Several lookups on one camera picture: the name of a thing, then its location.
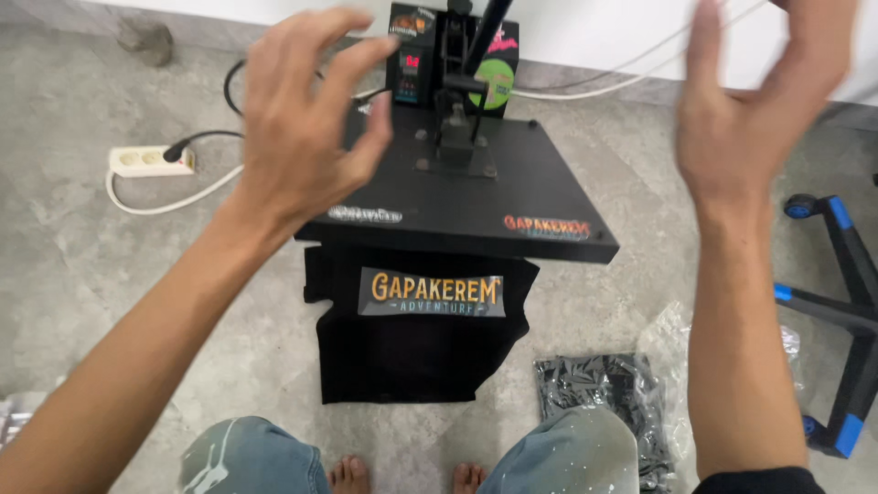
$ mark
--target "white wall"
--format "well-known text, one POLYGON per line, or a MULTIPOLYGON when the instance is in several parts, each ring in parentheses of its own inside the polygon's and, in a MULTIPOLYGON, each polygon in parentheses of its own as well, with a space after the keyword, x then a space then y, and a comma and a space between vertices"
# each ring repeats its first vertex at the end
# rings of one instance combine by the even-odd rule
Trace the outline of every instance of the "white wall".
MULTIPOLYGON (((385 32, 390 0, 86 0, 157 11, 271 25, 303 9, 331 4, 361 5, 374 12, 376 22, 367 34, 385 32)), ((726 18, 763 0, 729 0, 726 18)), ((406 0, 405 3, 443 8, 447 0, 406 0)), ((474 0, 482 12, 487 0, 474 0)), ((695 0, 515 0, 508 18, 521 23, 522 58, 590 69, 612 69, 641 54, 684 26, 695 0)), ((771 67, 786 37, 782 11, 766 4, 734 25, 726 34, 724 83, 756 86, 771 67)), ((686 35, 626 68, 642 74, 685 48, 686 35)), ((835 99, 854 101, 878 85, 878 0, 861 0, 855 35, 854 71, 835 99)), ((668 79, 683 76, 682 60, 654 74, 668 79)), ((878 105, 878 96, 864 101, 878 105)))

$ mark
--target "paint-splattered jeans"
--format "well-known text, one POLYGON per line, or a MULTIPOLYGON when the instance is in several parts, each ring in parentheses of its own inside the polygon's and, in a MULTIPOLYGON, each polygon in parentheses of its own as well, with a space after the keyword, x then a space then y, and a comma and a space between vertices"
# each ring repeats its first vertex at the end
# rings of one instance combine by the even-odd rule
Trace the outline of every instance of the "paint-splattered jeans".
MULTIPOLYGON (((479 494, 636 494, 637 489, 637 444, 628 427, 608 410, 576 408, 543 422, 513 446, 479 494)), ((184 454, 180 490, 331 492, 320 450, 259 417, 225 420, 201 434, 184 454)))

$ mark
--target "electrical outlet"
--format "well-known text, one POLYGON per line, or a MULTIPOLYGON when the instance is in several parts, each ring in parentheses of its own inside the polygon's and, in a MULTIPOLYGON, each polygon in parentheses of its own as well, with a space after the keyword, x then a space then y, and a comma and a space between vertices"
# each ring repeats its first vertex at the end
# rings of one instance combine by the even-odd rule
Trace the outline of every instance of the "electrical outlet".
POLYGON ((195 173, 195 153, 183 149, 180 159, 168 163, 162 154, 169 146, 140 146, 110 149, 110 170, 124 178, 170 177, 195 173))

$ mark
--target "packaged clothing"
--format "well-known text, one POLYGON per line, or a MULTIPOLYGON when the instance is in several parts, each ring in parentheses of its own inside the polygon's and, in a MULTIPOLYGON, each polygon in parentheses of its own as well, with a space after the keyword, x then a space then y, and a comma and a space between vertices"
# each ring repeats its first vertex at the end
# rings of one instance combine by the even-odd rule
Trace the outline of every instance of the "packaged clothing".
POLYGON ((323 403, 476 399, 518 338, 539 268, 482 258, 324 244, 305 249, 323 403))
POLYGON ((578 406, 612 410, 634 433, 640 492, 667 494, 673 460, 662 428, 664 402, 646 359, 631 353, 534 362, 543 420, 578 406))

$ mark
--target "caster wheel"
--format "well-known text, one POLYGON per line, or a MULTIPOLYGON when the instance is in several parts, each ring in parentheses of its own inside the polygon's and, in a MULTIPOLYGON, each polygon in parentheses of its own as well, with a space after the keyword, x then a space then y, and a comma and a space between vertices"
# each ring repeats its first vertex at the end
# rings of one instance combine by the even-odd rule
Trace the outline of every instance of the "caster wheel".
POLYGON ((817 430, 817 421, 810 415, 802 415, 802 426, 805 429, 805 437, 809 437, 817 430))
POLYGON ((810 194, 796 194, 787 200, 783 212, 794 220, 813 216, 817 213, 817 198, 810 194))

